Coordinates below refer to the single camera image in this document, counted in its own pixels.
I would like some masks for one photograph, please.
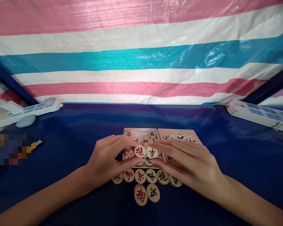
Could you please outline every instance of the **metal frame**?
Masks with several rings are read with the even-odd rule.
[[[35,105],[38,102],[8,73],[0,66],[0,82],[10,91],[16,94],[28,105]]]
[[[242,101],[258,105],[262,101],[279,92],[281,89],[283,89],[283,70],[268,80],[264,85],[249,94]]]

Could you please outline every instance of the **power strip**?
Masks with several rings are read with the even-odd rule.
[[[240,100],[232,100],[228,105],[227,110],[233,116],[283,131],[283,111]]]
[[[15,122],[18,122],[21,118],[34,115],[39,116],[46,113],[54,112],[59,110],[63,104],[61,104],[58,100],[53,97],[47,98],[44,103],[32,105],[25,107],[23,112],[12,114],[10,112],[5,112],[0,115],[0,127],[8,126]]]

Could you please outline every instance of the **wrist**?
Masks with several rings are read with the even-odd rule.
[[[215,198],[213,199],[214,202],[218,203],[221,206],[227,205],[232,197],[233,194],[233,185],[231,183],[231,177],[223,175],[223,180],[220,183],[219,192],[216,193]]]
[[[86,173],[85,166],[76,169],[69,176],[72,176],[73,178],[75,191],[79,197],[87,195],[89,192],[95,189],[95,187],[93,187],[94,183],[90,179],[90,172],[89,174]]]

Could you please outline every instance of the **blue tablecloth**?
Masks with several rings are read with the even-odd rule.
[[[0,213],[86,164],[98,139],[122,134],[125,127],[195,130],[224,174],[283,209],[283,136],[271,128],[233,117],[223,106],[65,104],[32,126],[2,132],[29,133],[44,143],[0,178]],[[134,186],[110,181],[43,224],[247,225],[184,185],[158,185],[160,201],[140,207]]]

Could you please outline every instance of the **finger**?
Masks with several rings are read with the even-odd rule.
[[[201,156],[201,151],[199,151],[195,147],[191,147],[189,145],[186,145],[183,142],[171,140],[171,141],[159,141],[158,143],[169,145],[169,146],[172,146],[174,148],[177,148],[178,150],[180,150],[180,151],[182,151],[182,152],[186,153],[187,155],[192,156],[194,158],[198,158],[199,156]]]
[[[149,144],[150,147],[160,150],[162,153],[174,158],[177,162],[182,164],[185,168],[189,169],[190,171],[195,171],[197,166],[199,165],[196,158],[193,158],[186,153],[178,150],[173,146],[169,146],[166,144],[162,144],[160,142],[154,142]]]
[[[155,165],[157,165],[162,171],[168,173],[170,176],[175,177],[181,183],[192,188],[193,178],[187,172],[178,169],[173,164],[167,164],[166,162],[158,158],[151,159],[151,161]]]
[[[112,146],[113,144],[115,144],[119,139],[121,139],[123,135],[117,135],[115,137],[111,137],[109,138],[108,140],[105,141],[105,144],[110,147]]]
[[[101,140],[107,140],[107,139],[109,139],[109,138],[111,138],[111,137],[115,137],[115,135],[111,135],[111,136],[105,137],[105,138],[103,138],[103,139],[101,139]]]
[[[183,141],[183,140],[174,140],[174,141],[182,143],[182,144],[187,145],[187,146],[190,146],[192,148],[199,149],[200,151],[205,150],[205,151],[210,153],[210,151],[207,149],[207,147],[204,146],[203,144],[193,143],[193,142],[188,142],[188,141]]]
[[[120,138],[111,146],[111,150],[117,154],[126,146],[136,147],[138,143],[126,135],[121,135]]]
[[[118,171],[119,173],[120,172],[123,172],[124,170],[128,169],[128,168],[131,168],[133,166],[136,166],[136,164],[138,162],[141,161],[142,158],[138,158],[136,156],[133,156],[132,158],[129,158],[129,159],[126,159],[126,160],[123,160],[123,161],[118,161],[117,162],[117,167],[116,167],[116,171]]]

